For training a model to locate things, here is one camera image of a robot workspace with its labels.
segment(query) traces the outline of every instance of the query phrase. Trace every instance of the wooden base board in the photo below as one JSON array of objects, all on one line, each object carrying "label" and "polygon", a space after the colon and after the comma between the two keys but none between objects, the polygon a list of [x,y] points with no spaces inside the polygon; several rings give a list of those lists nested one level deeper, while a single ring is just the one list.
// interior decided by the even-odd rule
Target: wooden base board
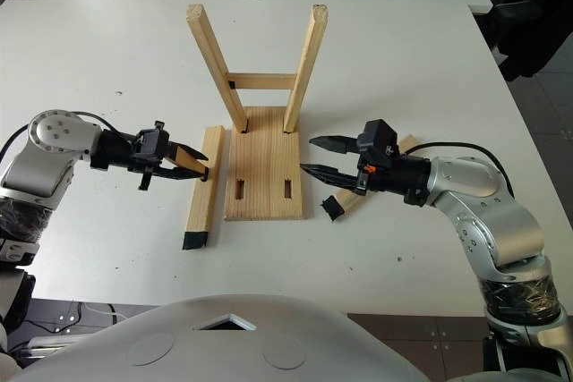
[{"label": "wooden base board", "polygon": [[285,110],[248,106],[247,133],[232,130],[226,220],[303,218],[298,131],[283,132]]}]

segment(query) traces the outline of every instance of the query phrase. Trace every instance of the black cable wrap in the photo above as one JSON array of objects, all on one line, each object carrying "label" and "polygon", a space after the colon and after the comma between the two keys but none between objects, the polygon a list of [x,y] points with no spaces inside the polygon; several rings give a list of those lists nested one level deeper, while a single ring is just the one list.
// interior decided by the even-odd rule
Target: black cable wrap
[{"label": "black cable wrap", "polygon": [[487,310],[497,319],[524,326],[540,326],[560,315],[551,275],[514,284],[480,280]]},{"label": "black cable wrap", "polygon": [[52,215],[50,209],[18,201],[0,199],[0,237],[36,243]]}]

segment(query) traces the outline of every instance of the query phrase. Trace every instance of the wooden block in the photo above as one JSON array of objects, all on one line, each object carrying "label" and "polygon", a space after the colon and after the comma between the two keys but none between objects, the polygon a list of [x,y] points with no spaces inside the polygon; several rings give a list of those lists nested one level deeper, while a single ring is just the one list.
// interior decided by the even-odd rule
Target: wooden block
[{"label": "wooden block", "polygon": [[209,68],[209,72],[215,81],[223,103],[225,103],[225,107],[233,120],[233,124],[238,131],[244,132],[247,129],[247,117],[238,94],[229,87],[227,80],[229,70],[202,4],[189,5],[187,9],[187,24],[195,37],[197,46],[203,55],[205,64]]},{"label": "wooden block", "polygon": [[[400,148],[400,152],[403,153],[408,151],[410,148],[415,147],[417,144],[418,141],[416,138],[411,134],[408,134],[398,143],[398,146]],[[329,214],[330,219],[334,221],[339,216],[355,208],[358,203],[364,201],[364,199],[370,195],[372,195],[371,192],[365,196],[359,196],[350,190],[338,190],[335,194],[324,200],[322,202],[322,206],[324,207],[324,210],[326,210],[326,212]]]},{"label": "wooden block", "polygon": [[295,85],[295,78],[295,73],[229,72],[227,74],[227,80],[233,82],[236,89],[292,89]]},{"label": "wooden block", "polygon": [[184,250],[200,248],[207,241],[213,220],[213,210],[215,209],[218,172],[224,141],[225,128],[222,125],[205,129],[201,152],[209,159],[205,162],[209,168],[209,175],[205,182],[195,181],[191,209],[185,229]]},{"label": "wooden block", "polygon": [[290,93],[288,104],[286,105],[285,122],[283,131],[290,133],[295,130],[298,114],[303,103],[304,93],[311,78],[312,68],[316,62],[316,56],[321,47],[322,36],[326,29],[329,18],[329,11],[325,4],[315,4],[312,6],[311,20],[304,39],[303,53],[296,70],[296,79],[293,90]]},{"label": "wooden block", "polygon": [[231,132],[225,219],[302,219],[298,132],[283,133],[285,108],[245,108],[249,131]]}]

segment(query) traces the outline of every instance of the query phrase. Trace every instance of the black electrical tape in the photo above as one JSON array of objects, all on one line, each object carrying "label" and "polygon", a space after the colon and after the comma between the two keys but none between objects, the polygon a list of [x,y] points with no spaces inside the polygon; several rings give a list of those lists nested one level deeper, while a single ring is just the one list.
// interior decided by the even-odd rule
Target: black electrical tape
[{"label": "black electrical tape", "polygon": [[324,200],[321,206],[324,208],[326,213],[329,214],[332,221],[345,213],[344,208],[340,206],[340,203],[338,203],[338,200],[336,200],[334,196],[330,196]]},{"label": "black electrical tape", "polygon": [[487,310],[497,319],[523,326],[548,324],[560,315],[551,276],[517,283],[480,280]]},{"label": "black electrical tape", "polygon": [[36,243],[46,229],[52,210],[25,201],[0,198],[0,236]]},{"label": "black electrical tape", "polygon": [[197,250],[207,244],[209,232],[185,232],[183,239],[184,250]]}]

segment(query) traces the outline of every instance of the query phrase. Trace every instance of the floor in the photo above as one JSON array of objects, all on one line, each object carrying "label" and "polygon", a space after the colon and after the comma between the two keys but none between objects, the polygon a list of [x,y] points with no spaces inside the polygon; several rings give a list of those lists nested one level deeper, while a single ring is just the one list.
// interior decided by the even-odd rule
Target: floor
[{"label": "floor", "polygon": [[[534,78],[519,78],[509,89],[537,145],[569,221],[573,224],[573,37],[561,47]],[[28,319],[60,335],[95,333],[112,323],[109,315],[96,313],[71,301],[33,300]],[[88,303],[109,312],[107,304]],[[127,318],[149,306],[115,305]],[[487,335],[484,318],[401,317],[349,315],[351,319],[405,356],[432,381],[466,375],[482,368],[482,339]],[[74,326],[64,329],[68,324]],[[46,330],[24,323],[9,336],[9,347]]]},{"label": "floor", "polygon": [[541,72],[508,86],[573,224],[573,35]]}]

